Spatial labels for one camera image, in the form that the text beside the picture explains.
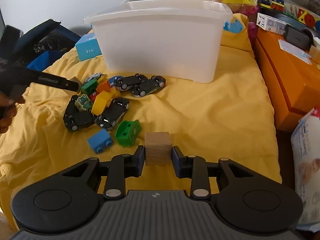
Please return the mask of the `person left hand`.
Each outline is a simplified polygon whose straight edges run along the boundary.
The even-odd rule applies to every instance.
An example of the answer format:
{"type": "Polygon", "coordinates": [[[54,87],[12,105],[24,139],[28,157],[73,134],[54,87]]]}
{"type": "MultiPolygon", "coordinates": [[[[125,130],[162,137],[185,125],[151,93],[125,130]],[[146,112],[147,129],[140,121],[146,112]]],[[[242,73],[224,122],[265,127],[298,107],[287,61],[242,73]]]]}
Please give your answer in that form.
{"type": "Polygon", "coordinates": [[[8,131],[9,126],[12,124],[13,118],[17,114],[16,104],[25,103],[25,99],[21,96],[17,101],[12,100],[7,97],[4,93],[1,92],[1,107],[5,108],[3,117],[1,118],[1,134],[4,134],[8,131]]]}

